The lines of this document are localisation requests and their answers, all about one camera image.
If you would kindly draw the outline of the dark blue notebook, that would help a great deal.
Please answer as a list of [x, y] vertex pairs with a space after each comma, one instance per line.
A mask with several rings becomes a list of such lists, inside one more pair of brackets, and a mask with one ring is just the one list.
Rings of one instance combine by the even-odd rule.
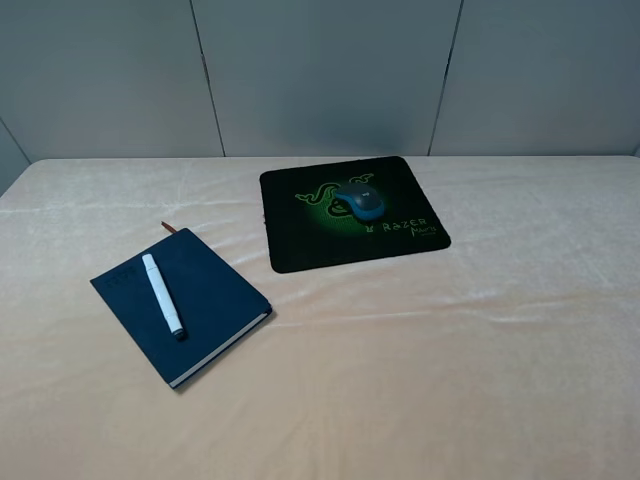
[[92, 279], [160, 377], [181, 387], [272, 312], [269, 301], [187, 228]]

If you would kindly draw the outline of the black green mouse pad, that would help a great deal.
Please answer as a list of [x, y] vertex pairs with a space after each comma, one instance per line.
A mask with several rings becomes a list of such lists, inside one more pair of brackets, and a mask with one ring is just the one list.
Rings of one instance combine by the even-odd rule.
[[[361, 222], [334, 197], [366, 183], [386, 210]], [[446, 249], [451, 238], [400, 156], [267, 171], [260, 176], [270, 263], [284, 274]]]

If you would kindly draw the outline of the beige tablecloth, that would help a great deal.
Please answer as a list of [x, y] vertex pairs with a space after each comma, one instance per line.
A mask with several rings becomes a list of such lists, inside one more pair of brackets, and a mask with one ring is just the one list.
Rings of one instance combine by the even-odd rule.
[[[43, 160], [1, 198], [5, 479], [635, 479], [639, 161], [413, 157], [440, 252], [280, 275], [293, 158]], [[182, 391], [91, 279], [187, 227], [271, 302]]]

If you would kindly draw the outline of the black blue computer mouse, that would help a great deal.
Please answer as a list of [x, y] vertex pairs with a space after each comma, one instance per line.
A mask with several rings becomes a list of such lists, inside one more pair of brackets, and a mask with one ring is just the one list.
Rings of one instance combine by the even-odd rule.
[[377, 221], [386, 210], [380, 194], [366, 183], [347, 183], [334, 192], [334, 197], [361, 222]]

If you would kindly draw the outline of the white marker pen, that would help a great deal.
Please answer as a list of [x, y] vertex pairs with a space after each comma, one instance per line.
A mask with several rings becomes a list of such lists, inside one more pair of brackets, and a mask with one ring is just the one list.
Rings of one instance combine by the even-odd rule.
[[186, 338], [186, 331], [181, 323], [176, 307], [153, 255], [150, 253], [144, 254], [142, 256], [142, 262], [156, 301], [170, 333], [177, 341], [183, 341]]

